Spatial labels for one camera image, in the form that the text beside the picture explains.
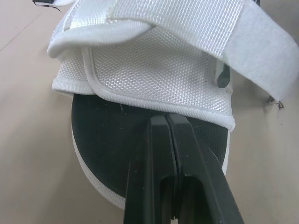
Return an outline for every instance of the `white piping trim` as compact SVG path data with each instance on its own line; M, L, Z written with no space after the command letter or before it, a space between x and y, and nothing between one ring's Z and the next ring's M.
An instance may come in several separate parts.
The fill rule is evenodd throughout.
M91 89L95 92L95 94L105 100L155 111L178 113L187 117L220 125L227 128L229 131L232 131L235 127L235 120L232 116L228 116L226 114L220 115L206 108L194 108L186 105L182 106L166 102L157 102L149 99L141 99L132 95L115 93L97 79L93 65L92 49L90 47L83 47L82 55L85 73Z

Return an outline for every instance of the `woven fabric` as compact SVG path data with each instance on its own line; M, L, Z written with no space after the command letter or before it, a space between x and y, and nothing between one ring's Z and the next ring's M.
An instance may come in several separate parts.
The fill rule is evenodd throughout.
M175 33L220 57L243 6L243 0L118 0L109 18L142 20Z
M216 59L167 31L92 53L97 79L115 93L231 116L231 90L214 82Z

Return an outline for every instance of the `white strap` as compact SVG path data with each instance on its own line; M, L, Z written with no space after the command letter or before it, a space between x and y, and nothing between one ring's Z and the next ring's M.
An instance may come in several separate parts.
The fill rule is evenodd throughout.
M299 73L294 40L252 0L117 0L109 19L160 26L284 97Z
M51 6L51 7L58 7L58 6L67 6L74 3L76 0L54 0L52 4L47 2L38 2L34 1L37 6Z

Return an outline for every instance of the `beige floor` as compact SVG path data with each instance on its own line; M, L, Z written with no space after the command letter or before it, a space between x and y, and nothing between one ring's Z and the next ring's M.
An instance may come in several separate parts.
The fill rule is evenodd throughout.
M298 0L262 6L299 42ZM0 8L0 224L121 224L85 178L70 138L71 98L51 91L59 62L46 56L62 14L30 0ZM235 77L227 179L246 224L299 223L299 84L283 100Z

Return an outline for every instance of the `white velcro strap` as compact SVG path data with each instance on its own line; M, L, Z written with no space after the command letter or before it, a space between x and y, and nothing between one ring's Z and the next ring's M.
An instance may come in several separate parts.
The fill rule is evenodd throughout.
M284 97L299 73L294 40L252 0L117 0L111 20L159 26Z
M76 0L54 0L52 4L47 2L38 2L34 1L37 6L51 6L51 7L58 7L58 6L67 6L74 3Z

